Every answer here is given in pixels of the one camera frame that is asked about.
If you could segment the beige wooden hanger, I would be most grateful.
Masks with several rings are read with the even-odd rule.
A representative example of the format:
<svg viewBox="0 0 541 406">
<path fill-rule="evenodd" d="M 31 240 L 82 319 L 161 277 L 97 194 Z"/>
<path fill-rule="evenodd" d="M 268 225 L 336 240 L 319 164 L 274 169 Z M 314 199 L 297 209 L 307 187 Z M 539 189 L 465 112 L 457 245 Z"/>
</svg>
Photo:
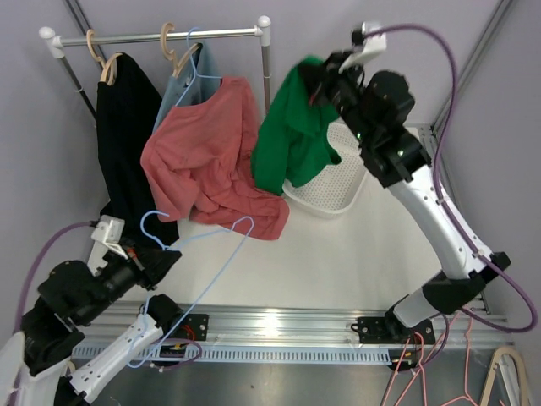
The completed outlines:
<svg viewBox="0 0 541 406">
<path fill-rule="evenodd" d="M 188 47 L 187 51 L 181 57 L 179 57 L 177 52 L 167 45 L 167 36 L 174 29 L 175 26 L 172 22 L 166 22 L 162 25 L 160 33 L 160 45 L 164 58 L 172 62 L 172 77 L 176 79 L 183 71 L 189 59 L 202 47 L 202 44 L 198 42 L 194 43 Z"/>
<path fill-rule="evenodd" d="M 86 31 L 86 45 L 92 58 L 101 66 L 100 82 L 111 86 L 117 77 L 117 59 L 121 56 L 121 53 L 115 52 L 107 60 L 99 56 L 94 48 L 94 34 L 95 32 L 92 29 Z"/>
</svg>

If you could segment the black t shirt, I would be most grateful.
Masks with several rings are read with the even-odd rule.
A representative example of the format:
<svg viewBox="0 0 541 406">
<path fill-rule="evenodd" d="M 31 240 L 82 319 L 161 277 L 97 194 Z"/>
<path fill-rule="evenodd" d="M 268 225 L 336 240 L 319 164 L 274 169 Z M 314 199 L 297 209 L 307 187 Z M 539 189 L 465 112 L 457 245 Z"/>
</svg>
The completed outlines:
<svg viewBox="0 0 541 406">
<path fill-rule="evenodd" d="M 123 234 L 141 246 L 159 244 L 139 227 L 142 216 L 156 208 L 140 158 L 150 138 L 161 96 L 145 72 L 126 53 L 115 58 L 116 78 L 97 87 L 98 161 L 109 194 L 102 215 L 125 221 Z"/>
</svg>

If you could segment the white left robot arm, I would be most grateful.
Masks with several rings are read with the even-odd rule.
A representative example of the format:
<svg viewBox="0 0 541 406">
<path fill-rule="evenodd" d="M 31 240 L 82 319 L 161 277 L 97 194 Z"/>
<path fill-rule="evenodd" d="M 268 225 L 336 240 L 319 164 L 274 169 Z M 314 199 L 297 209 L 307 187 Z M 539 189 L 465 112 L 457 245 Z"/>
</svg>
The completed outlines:
<svg viewBox="0 0 541 406">
<path fill-rule="evenodd" d="M 37 289 L 39 298 L 25 313 L 24 366 L 18 405 L 90 405 L 124 366 L 160 338 L 175 338 L 182 311 L 165 294 L 149 298 L 134 322 L 108 347 L 70 376 L 66 370 L 84 329 L 132 287 L 151 292 L 181 258 L 174 250 L 124 244 L 107 251 L 106 264 L 92 273 L 83 261 L 57 265 Z"/>
</svg>

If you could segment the salmon red t shirt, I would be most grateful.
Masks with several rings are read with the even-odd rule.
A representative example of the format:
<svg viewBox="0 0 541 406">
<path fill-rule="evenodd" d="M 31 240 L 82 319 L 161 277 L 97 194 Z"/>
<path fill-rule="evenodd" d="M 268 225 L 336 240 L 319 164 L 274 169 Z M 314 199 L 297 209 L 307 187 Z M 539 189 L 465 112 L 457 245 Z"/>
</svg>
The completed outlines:
<svg viewBox="0 0 541 406">
<path fill-rule="evenodd" d="M 289 206 L 257 189 L 251 173 L 259 126 L 257 102 L 243 77 L 224 77 L 199 104 L 172 106 L 140 158 L 159 220 L 189 219 L 279 239 Z"/>
</svg>

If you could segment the green t shirt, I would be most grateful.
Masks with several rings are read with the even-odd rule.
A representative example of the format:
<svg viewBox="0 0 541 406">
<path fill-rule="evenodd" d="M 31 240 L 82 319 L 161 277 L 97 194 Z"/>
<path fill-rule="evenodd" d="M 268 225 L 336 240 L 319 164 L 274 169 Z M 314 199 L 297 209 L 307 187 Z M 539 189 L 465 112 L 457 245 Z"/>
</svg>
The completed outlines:
<svg viewBox="0 0 541 406">
<path fill-rule="evenodd" d="M 310 103 L 300 67 L 295 65 L 282 82 L 252 151 L 255 186 L 274 195 L 282 194 L 285 181 L 301 187 L 326 167 L 342 162 L 327 138 L 338 114 L 333 107 Z"/>
</svg>

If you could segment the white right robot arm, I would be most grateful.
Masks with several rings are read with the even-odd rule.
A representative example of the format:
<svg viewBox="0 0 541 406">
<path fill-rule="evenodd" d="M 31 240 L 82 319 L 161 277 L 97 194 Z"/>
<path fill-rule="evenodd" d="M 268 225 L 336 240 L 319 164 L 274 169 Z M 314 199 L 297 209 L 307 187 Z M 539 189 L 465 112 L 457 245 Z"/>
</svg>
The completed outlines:
<svg viewBox="0 0 541 406">
<path fill-rule="evenodd" d="M 429 153 L 404 126 L 415 104 L 405 77 L 381 70 L 365 85 L 363 68 L 339 69 L 346 57 L 335 52 L 323 63 L 300 63 L 309 104 L 336 110 L 356 137 L 365 168 L 407 209 L 441 265 L 421 288 L 386 311 L 385 334 L 400 343 L 420 322 L 461 309 L 511 260 L 484 244 L 472 250 L 445 212 L 448 197 L 434 186 Z"/>
</svg>

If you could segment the light blue wire hanger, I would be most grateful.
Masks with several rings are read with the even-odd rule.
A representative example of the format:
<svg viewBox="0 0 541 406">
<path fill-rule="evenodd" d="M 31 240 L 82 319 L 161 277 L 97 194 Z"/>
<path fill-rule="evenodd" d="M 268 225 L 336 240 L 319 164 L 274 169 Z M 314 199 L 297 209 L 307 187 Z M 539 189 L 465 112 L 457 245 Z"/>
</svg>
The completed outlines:
<svg viewBox="0 0 541 406">
<path fill-rule="evenodd" d="M 236 220 L 229 229 L 225 229 L 223 231 L 218 230 L 218 231 L 214 231 L 214 232 L 197 234 L 197 235 L 195 235 L 193 237 L 190 237 L 190 238 L 185 239 L 184 241 L 182 241 L 182 245 L 185 245 L 188 242 L 191 242 L 192 240 L 203 239 L 203 238 L 209 237 L 209 236 L 211 236 L 213 234 L 217 234 L 217 233 L 221 233 L 221 232 L 223 232 L 223 233 L 231 233 L 231 232 L 233 232 L 235 230 L 237 225 L 241 224 L 243 221 L 249 221 L 249 230 L 243 235 L 243 239 L 238 244 L 236 249 L 232 252 L 230 257 L 225 261 L 224 265 L 217 272 L 217 274 L 211 279 L 210 283 L 200 293 L 200 295 L 196 298 L 196 300 L 189 306 L 189 308 L 186 310 L 186 312 L 182 316 L 180 316 L 178 319 L 176 319 L 176 321 L 174 322 L 172 327 L 169 328 L 167 333 L 165 333 L 162 336 L 162 338 L 150 349 L 150 352 L 141 361 L 139 361 L 137 364 L 132 363 L 133 358 L 131 357 L 131 355 L 136 355 L 136 353 L 134 351 L 135 350 L 135 344 L 139 342 L 139 339 L 136 338 L 134 340 L 134 342 L 130 344 L 129 350 L 128 350 L 128 353 L 127 353 L 128 361 L 126 362 L 126 366 L 128 368 L 135 370 L 135 369 L 138 369 L 138 368 L 142 367 L 144 365 L 144 363 L 146 363 L 146 362 L 149 362 L 149 367 L 151 367 L 151 368 L 156 367 L 154 365 L 154 362 L 150 361 L 150 356 L 152 355 L 152 353 L 155 350 L 159 350 L 161 348 L 162 344 L 174 333 L 174 331 L 178 327 L 180 327 L 181 322 L 184 321 L 184 319 L 192 312 L 194 307 L 206 296 L 206 294 L 210 291 L 210 289 L 216 284 L 217 280 L 220 278 L 220 276 L 223 274 L 223 272 L 228 268 L 228 266 L 232 262 L 233 258 L 238 254 L 238 252 L 242 248 L 242 246 L 243 246 L 244 242 L 246 241 L 246 239 L 252 233 L 252 231 L 254 229 L 254 219 L 251 216 L 243 216 L 243 217 L 240 217 L 238 220 Z M 188 340 L 188 345 L 193 345 L 193 346 L 195 346 L 197 348 L 197 354 L 194 357 L 189 358 L 189 359 L 170 359 L 169 362 L 172 363 L 172 365 L 160 366 L 157 369 L 159 371 L 161 371 L 161 372 L 163 372 L 164 370 L 176 370 L 176 369 L 178 369 L 178 368 L 180 368 L 182 366 L 191 365 L 194 362 L 196 362 L 197 360 L 199 360 L 203 355 L 202 347 L 197 342 L 195 342 L 194 340 Z"/>
<path fill-rule="evenodd" d="M 190 29 L 186 42 L 193 45 L 191 40 L 199 32 L 199 27 Z M 202 47 L 189 59 L 181 74 L 174 80 L 175 92 L 172 100 L 175 107 L 186 107 L 201 104 L 210 99 L 218 90 L 222 82 L 210 48 L 204 40 L 198 39 L 195 43 Z"/>
</svg>

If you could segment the grey blue t shirt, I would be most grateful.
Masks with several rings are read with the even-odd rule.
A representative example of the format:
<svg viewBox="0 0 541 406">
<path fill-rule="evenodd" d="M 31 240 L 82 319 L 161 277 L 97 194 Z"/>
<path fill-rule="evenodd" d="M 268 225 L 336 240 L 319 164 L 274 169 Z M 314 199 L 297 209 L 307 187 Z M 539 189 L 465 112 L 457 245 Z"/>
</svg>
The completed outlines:
<svg viewBox="0 0 541 406">
<path fill-rule="evenodd" d="M 173 107 L 186 107 L 210 99 L 221 85 L 210 47 L 196 42 L 173 65 L 172 76 L 162 97 L 153 131 L 156 131 Z"/>
</svg>

